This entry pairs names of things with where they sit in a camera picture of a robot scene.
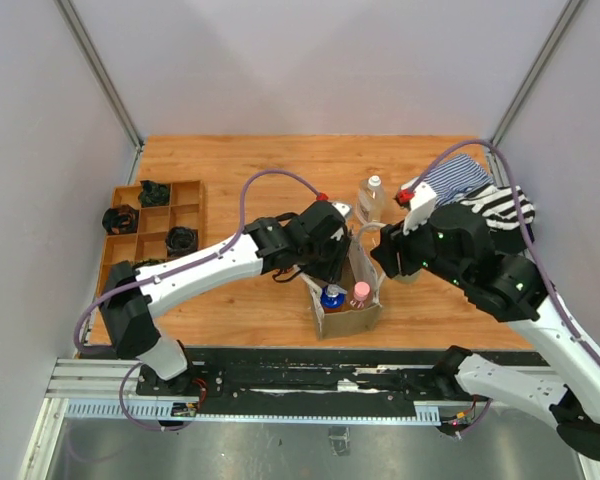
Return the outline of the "clear bottle white cap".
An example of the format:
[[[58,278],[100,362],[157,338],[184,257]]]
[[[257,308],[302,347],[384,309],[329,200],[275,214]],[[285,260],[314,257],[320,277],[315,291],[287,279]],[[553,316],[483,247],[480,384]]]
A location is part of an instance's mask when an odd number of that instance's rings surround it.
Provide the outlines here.
[[[382,180],[378,175],[363,179],[358,188],[355,213],[361,224],[380,222],[386,203]]]

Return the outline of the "blue white striped cloth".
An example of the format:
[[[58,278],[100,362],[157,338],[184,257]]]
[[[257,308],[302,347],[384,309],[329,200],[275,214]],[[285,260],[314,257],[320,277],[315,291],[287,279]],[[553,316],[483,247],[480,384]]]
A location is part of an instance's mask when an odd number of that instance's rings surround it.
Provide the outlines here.
[[[457,202],[493,184],[488,172],[467,154],[456,155],[433,168],[424,182],[436,194],[436,206]]]

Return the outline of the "pink cap bottle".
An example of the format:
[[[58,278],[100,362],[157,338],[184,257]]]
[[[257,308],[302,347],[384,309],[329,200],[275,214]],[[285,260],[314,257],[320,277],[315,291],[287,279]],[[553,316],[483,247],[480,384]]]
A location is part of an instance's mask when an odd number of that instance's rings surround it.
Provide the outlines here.
[[[371,293],[371,287],[367,282],[356,282],[347,293],[345,307],[349,310],[363,310],[371,298]]]

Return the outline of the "wooden compartment tray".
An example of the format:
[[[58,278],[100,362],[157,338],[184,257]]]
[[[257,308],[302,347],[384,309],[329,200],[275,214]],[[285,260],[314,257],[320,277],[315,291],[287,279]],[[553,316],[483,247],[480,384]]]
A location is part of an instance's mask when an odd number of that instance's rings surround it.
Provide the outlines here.
[[[165,238],[175,226],[198,230],[199,246],[206,243],[206,189],[202,181],[185,181],[168,184],[171,189],[168,206],[142,208],[138,200],[141,183],[136,186],[120,186],[114,190],[111,207],[128,204],[139,211],[137,232],[125,235],[108,235],[100,262],[96,295],[105,291],[112,267],[120,262],[131,264],[148,258],[173,260],[185,255],[170,256]]]

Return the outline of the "green bottle white cap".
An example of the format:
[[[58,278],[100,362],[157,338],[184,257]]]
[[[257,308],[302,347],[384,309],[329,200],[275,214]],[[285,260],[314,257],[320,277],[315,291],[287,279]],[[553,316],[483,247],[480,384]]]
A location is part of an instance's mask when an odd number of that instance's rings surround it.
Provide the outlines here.
[[[403,284],[403,285],[413,284],[413,283],[415,283],[416,281],[419,280],[421,274],[422,274],[422,270],[418,270],[418,271],[416,271],[416,272],[414,272],[412,274],[397,275],[394,278],[394,281],[398,282],[400,284]]]

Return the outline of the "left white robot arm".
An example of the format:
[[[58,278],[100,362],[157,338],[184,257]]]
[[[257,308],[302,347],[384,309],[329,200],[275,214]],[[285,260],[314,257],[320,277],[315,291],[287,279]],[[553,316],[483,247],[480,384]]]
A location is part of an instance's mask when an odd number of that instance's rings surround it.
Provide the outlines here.
[[[225,241],[176,260],[139,269],[127,261],[114,265],[99,310],[117,358],[142,362],[170,394],[187,393],[194,371],[156,319],[212,289],[270,272],[297,268],[338,282],[351,215],[346,203],[317,200],[297,215],[258,218]]]

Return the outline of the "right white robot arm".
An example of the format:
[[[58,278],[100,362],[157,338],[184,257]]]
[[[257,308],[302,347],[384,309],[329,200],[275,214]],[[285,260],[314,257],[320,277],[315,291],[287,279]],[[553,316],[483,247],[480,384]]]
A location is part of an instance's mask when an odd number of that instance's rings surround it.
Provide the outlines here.
[[[449,347],[434,366],[433,387],[446,400],[462,393],[506,403],[554,428],[573,450],[600,461],[600,366],[589,337],[567,328],[538,266],[522,255],[497,251],[486,220],[460,204],[435,210],[410,231],[380,231],[371,256],[390,277],[420,270],[458,287],[467,301],[524,336],[559,375],[534,379]]]

